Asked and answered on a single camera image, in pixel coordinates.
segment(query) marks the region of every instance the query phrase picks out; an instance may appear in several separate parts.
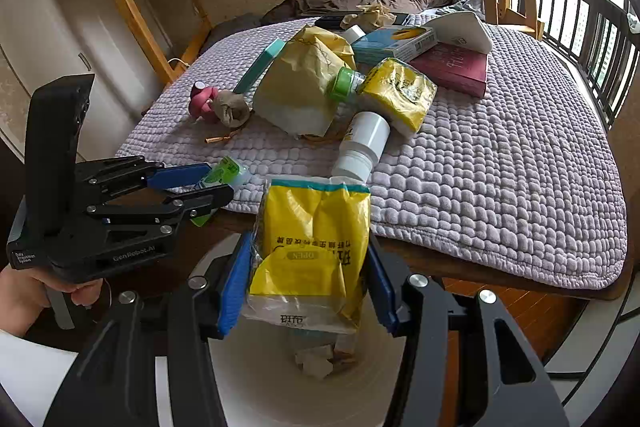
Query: teal stripe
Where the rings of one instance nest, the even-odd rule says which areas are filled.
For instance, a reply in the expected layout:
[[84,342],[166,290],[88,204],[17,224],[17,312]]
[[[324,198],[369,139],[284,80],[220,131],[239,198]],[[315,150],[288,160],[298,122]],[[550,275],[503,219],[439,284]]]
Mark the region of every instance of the teal stripe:
[[327,183],[311,182],[308,180],[279,180],[274,179],[271,181],[271,185],[274,187],[295,187],[295,188],[312,188],[313,190],[322,190],[323,192],[334,192],[334,190],[345,189],[349,192],[362,192],[363,194],[369,194],[369,187],[365,185],[331,185]]

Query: human hand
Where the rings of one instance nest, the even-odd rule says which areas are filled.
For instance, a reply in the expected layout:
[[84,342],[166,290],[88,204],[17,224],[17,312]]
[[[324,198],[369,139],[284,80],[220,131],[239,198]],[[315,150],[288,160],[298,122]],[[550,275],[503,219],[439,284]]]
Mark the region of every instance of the human hand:
[[50,307],[45,285],[69,293],[76,305],[89,306],[100,296],[102,279],[68,283],[44,268],[14,270],[6,266],[0,272],[0,329],[23,336],[40,312]]

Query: blue gripper pad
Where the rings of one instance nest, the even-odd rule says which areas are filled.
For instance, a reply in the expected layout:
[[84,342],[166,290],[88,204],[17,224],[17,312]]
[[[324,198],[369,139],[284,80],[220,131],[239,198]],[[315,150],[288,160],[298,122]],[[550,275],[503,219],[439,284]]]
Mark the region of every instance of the blue gripper pad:
[[251,268],[251,232],[244,232],[234,250],[233,263],[225,285],[220,291],[220,315],[218,316],[218,332],[225,337],[236,325],[240,309],[244,302],[244,293],[249,280]]
[[153,176],[149,176],[146,179],[146,186],[164,190],[165,188],[195,185],[209,174],[210,170],[211,167],[207,163],[194,163],[192,165],[158,169]]
[[394,335],[398,330],[399,320],[396,314],[396,294],[380,263],[378,253],[371,242],[367,247],[367,286],[378,322]]

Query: cabinet door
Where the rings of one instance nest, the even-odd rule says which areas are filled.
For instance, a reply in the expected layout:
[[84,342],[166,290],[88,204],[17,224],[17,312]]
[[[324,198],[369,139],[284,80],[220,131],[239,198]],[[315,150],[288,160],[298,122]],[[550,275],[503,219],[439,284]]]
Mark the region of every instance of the cabinet door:
[[95,73],[78,146],[86,160],[113,156],[161,90],[113,0],[1,0],[0,44],[30,94]]

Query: pink knotted object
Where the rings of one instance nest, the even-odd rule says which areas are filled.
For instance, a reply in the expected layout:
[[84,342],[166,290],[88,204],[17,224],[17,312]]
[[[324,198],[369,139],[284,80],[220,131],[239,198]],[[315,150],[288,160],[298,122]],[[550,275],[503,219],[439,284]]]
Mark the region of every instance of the pink knotted object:
[[209,107],[209,100],[215,100],[217,96],[217,87],[205,86],[203,82],[196,82],[191,87],[189,114],[196,120],[202,117],[203,120],[209,123],[216,123],[218,117]]

